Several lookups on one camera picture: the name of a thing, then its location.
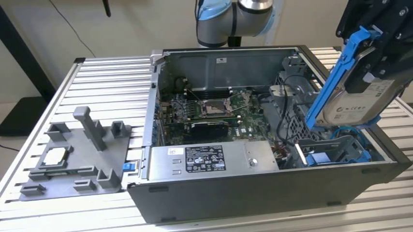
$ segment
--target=blue latch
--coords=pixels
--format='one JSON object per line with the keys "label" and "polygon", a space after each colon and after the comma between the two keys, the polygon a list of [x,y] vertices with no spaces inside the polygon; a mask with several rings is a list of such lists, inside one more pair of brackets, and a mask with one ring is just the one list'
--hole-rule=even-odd
{"label": "blue latch", "polygon": [[122,171],[132,172],[136,169],[136,163],[124,163],[122,164]]}

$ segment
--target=warning label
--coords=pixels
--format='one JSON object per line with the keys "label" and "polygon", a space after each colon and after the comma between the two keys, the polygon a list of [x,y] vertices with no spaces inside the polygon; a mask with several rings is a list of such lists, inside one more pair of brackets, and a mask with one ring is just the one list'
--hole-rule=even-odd
{"label": "warning label", "polygon": [[185,147],[188,173],[225,170],[224,153],[220,145]]}

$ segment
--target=cable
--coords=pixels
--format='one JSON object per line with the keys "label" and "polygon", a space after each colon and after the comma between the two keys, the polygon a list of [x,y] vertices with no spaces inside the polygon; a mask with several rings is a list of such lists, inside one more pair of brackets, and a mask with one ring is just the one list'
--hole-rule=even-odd
{"label": "cable", "polygon": [[195,9],[193,9],[193,14],[195,14],[195,31],[196,31],[196,39],[197,39],[197,22],[199,22],[199,12],[200,12],[200,6],[204,3],[204,0],[195,0]]}
{"label": "cable", "polygon": [[281,83],[280,83],[281,86],[283,86],[283,108],[281,108],[281,118],[280,118],[280,120],[279,120],[279,123],[277,123],[277,126],[276,126],[276,130],[275,130],[276,136],[277,136],[277,138],[280,139],[280,141],[281,141],[284,144],[289,145],[289,146],[293,146],[293,144],[292,144],[285,138],[281,138],[281,137],[280,137],[279,130],[280,130],[280,127],[281,127],[281,122],[283,122],[283,120],[284,120],[285,111],[287,111],[287,104],[288,104],[288,96],[287,96],[287,92],[285,92],[285,89],[284,89],[284,82],[285,82],[285,80],[287,80],[289,77],[292,77],[292,76],[301,77],[301,78],[307,79],[304,76],[300,76],[300,75],[289,75],[289,76],[287,76],[287,77],[284,78],[284,80],[283,80]]}
{"label": "cable", "polygon": [[332,132],[329,139],[334,139],[336,133],[338,133],[340,130],[351,130],[352,132],[355,132],[355,134],[358,135],[358,137],[359,137],[359,139],[360,139],[360,141],[362,141],[362,146],[363,146],[363,147],[366,146],[366,140],[364,140],[363,136],[360,135],[359,131],[358,131],[355,128],[352,128],[352,127],[339,127],[339,128]]}
{"label": "cable", "polygon": [[7,146],[2,146],[1,144],[0,144],[0,147],[2,147],[3,149],[9,149],[9,150],[13,150],[13,151],[17,151],[17,152],[19,152],[19,150],[17,150],[17,149],[13,149],[13,148],[10,148],[10,147],[7,147]]}
{"label": "cable", "polygon": [[78,41],[82,43],[82,45],[85,46],[85,48],[86,48],[88,51],[90,52],[92,56],[96,58],[94,53],[92,52],[92,50],[89,49],[89,47],[85,45],[85,43],[84,43],[82,40],[80,39],[80,36],[78,36],[78,34],[77,34],[77,32],[76,32],[73,26],[70,25],[70,23],[69,23],[69,21],[66,20],[66,18],[62,16],[62,14],[61,14],[60,10],[57,9],[55,5],[53,4],[51,0],[49,0],[49,3],[51,4],[51,6],[53,6],[53,8],[55,9],[58,15],[61,16],[61,18],[64,19],[64,21],[65,21],[66,24],[69,25],[70,29],[73,30],[73,32],[74,32],[74,34],[76,34],[76,36],[77,36]]}

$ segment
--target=aluminum extrusion table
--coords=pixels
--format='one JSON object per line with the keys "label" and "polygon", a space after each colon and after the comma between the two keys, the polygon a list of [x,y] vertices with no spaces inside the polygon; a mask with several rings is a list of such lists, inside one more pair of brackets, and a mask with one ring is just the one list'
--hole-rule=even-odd
{"label": "aluminum extrusion table", "polygon": [[[332,48],[311,49],[325,68],[339,57]],[[122,120],[132,126],[126,160],[141,157],[141,133],[149,88],[149,57],[88,58],[73,64],[51,102],[0,182],[0,231],[411,231],[413,168],[390,183],[371,186],[346,206],[276,214],[235,217],[170,225],[146,224],[126,192],[18,202],[21,183],[27,179],[43,150],[50,122],[80,123],[72,117],[77,106],[90,108],[102,126]],[[378,125],[413,160],[413,110],[396,98],[380,114]],[[122,187],[136,179],[125,173]]]}

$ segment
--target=floor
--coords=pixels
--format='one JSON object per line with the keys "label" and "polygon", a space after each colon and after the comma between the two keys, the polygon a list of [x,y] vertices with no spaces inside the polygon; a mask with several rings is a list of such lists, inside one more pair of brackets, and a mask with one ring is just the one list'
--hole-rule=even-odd
{"label": "floor", "polygon": [[[0,122],[2,122],[7,113],[13,109],[15,103],[0,103]],[[1,137],[0,136],[0,144],[2,146],[11,147],[14,149],[19,149],[26,137]],[[3,149],[0,147],[0,179],[2,178],[7,167],[10,166],[14,157],[17,155],[17,151]]]}

